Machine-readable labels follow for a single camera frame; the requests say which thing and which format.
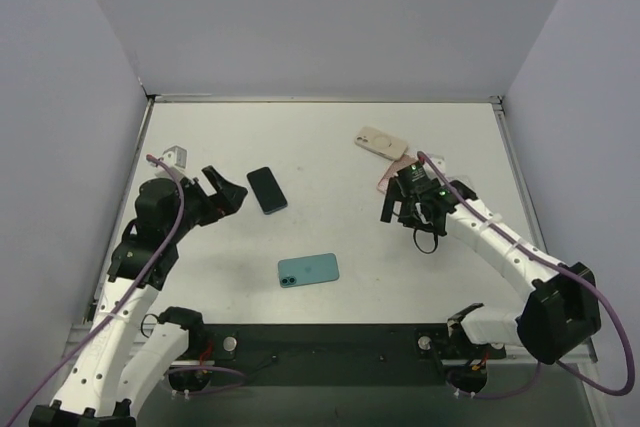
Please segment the dark blue smartphone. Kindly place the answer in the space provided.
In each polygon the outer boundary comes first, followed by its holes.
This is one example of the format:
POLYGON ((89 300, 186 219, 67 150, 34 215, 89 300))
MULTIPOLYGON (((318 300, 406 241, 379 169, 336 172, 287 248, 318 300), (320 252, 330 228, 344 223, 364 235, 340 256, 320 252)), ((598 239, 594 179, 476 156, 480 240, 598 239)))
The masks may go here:
POLYGON ((288 201, 269 167, 251 171, 246 177, 265 215, 273 214, 288 206, 288 201))

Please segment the phone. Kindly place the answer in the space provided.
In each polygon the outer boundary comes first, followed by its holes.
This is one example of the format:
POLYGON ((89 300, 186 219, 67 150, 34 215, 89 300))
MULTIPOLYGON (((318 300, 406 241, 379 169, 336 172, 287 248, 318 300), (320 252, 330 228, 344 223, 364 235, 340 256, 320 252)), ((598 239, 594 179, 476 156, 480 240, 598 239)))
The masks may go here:
MULTIPOLYGON (((428 157, 442 173, 446 172, 446 161, 443 156, 428 154, 428 157)), ((390 179, 396 176, 401 169, 417 161, 418 159, 416 157, 410 155, 403 155, 400 159, 393 161, 379 180, 376 190, 385 194, 387 192, 390 179)))
POLYGON ((360 129, 354 138, 354 143, 392 161, 399 160, 408 149, 408 143, 405 140, 369 126, 360 129))

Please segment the clear phone case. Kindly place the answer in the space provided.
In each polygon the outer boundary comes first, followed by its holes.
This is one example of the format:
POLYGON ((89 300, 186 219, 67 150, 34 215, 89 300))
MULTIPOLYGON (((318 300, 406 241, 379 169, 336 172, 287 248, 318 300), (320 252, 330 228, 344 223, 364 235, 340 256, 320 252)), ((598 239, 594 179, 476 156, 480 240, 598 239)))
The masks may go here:
POLYGON ((459 181, 459 182, 465 184, 467 187, 469 187, 471 189, 474 188, 474 184, 473 184, 471 178, 466 176, 466 175, 454 175, 454 176, 451 176, 449 178, 449 180, 450 181, 459 181))

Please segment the teal smartphone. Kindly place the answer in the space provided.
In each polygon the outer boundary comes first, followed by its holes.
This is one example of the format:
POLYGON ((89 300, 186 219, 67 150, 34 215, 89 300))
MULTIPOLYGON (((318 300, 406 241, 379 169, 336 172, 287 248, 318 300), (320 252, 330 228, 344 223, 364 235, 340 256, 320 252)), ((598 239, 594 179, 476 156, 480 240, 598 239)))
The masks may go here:
POLYGON ((334 282, 340 278, 337 257, 333 253, 283 259, 278 262, 277 271, 282 288, 334 282))

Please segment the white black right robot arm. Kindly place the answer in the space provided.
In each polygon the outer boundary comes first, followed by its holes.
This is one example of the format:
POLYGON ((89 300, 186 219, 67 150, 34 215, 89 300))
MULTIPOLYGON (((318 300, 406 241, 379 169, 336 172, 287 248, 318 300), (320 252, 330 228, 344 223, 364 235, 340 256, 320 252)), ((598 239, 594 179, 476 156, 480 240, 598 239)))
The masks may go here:
POLYGON ((520 310, 473 304, 451 316, 450 338, 461 344, 523 347, 551 365, 601 328, 593 272, 560 261, 510 229, 458 179, 439 178, 420 162, 384 179, 382 221, 397 221, 434 239, 452 236, 466 244, 514 289, 520 310))

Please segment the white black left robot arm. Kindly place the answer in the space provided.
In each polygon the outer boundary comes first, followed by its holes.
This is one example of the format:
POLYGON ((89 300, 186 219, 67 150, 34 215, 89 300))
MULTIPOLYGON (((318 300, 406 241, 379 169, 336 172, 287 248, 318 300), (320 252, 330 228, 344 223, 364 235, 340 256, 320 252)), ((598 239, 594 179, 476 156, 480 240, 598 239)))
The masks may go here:
POLYGON ((178 243, 195 227, 235 214, 247 190, 213 167, 202 170, 214 188, 168 170, 143 183, 135 217, 115 248, 94 322, 74 347, 73 367, 47 405, 38 405, 32 426, 134 426, 144 402, 179 357, 193 358, 208 344, 200 313, 170 307, 149 339, 133 347, 141 323, 178 260, 178 243))

